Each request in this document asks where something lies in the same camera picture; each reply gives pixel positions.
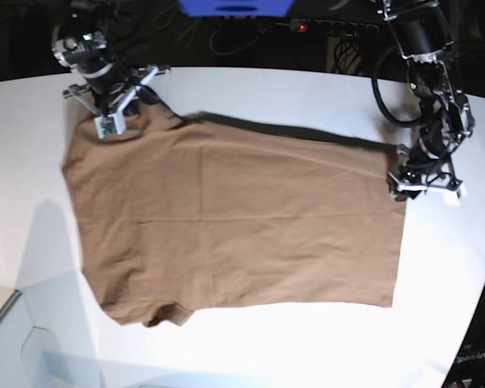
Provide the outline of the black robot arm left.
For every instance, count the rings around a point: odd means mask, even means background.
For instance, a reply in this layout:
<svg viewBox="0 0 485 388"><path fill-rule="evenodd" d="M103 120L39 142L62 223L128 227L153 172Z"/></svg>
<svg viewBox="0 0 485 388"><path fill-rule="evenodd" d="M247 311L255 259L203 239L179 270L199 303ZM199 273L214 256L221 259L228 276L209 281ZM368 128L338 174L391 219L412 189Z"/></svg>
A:
<svg viewBox="0 0 485 388"><path fill-rule="evenodd" d="M396 201L422 192L462 196L452 156L471 137L475 121L469 100L454 79L448 49L453 44L449 25L438 1L379 1L377 12L388 25L394 45L373 68L373 94L382 115L400 129L417 129L412 145L398 145L398 161L387 176ZM419 100L420 116L396 118L386 107L378 77L386 60L398 54L407 64L407 84Z"/></svg>

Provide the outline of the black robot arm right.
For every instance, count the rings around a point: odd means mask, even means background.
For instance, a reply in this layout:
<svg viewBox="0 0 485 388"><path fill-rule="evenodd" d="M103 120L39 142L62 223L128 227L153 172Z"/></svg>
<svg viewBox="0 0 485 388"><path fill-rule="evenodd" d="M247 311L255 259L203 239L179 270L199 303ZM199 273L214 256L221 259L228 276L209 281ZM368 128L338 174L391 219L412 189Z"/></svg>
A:
<svg viewBox="0 0 485 388"><path fill-rule="evenodd" d="M145 49L139 28L147 16L147 1L64 1L53 27L52 53L57 62L80 75L84 83L63 95L74 97L96 116L108 116L132 91L122 112L139 112L139 104L160 102L143 78L150 67L130 67L126 57Z"/></svg>

